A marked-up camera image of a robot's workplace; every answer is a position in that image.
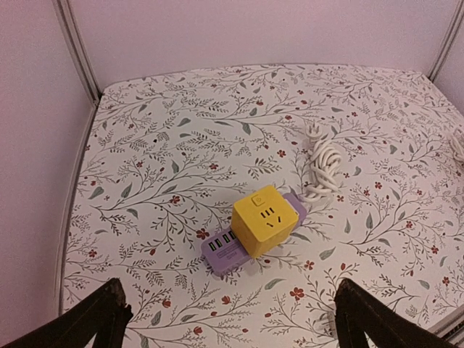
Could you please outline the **yellow cube plug adapter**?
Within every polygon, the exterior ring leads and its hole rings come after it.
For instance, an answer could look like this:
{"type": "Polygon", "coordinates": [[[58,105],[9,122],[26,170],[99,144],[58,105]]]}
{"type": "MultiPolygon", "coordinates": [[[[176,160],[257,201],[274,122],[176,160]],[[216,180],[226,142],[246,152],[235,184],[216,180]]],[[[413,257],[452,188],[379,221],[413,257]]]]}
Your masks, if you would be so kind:
{"type": "Polygon", "coordinates": [[[256,259],[287,240],[298,220],[297,211],[269,185],[233,204],[231,230],[256,259]]]}

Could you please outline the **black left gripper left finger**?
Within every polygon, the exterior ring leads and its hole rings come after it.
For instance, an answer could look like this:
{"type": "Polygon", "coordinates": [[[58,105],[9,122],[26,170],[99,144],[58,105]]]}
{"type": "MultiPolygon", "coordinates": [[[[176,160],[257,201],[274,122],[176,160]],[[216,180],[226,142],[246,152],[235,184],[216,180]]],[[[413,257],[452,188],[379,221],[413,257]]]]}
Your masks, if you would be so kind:
{"type": "Polygon", "coordinates": [[[123,285],[111,278],[55,320],[6,344],[6,347],[121,347],[133,313],[123,285]]]}

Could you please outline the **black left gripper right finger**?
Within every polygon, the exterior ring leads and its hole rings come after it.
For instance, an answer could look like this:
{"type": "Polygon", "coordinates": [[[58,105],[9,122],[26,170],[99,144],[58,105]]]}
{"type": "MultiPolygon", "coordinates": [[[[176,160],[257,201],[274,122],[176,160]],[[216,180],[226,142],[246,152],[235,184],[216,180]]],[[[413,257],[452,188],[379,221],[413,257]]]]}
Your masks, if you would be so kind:
{"type": "Polygon", "coordinates": [[[463,308],[440,321],[432,331],[396,314],[349,278],[343,279],[334,297],[335,328],[340,347],[462,347],[463,308]]]}

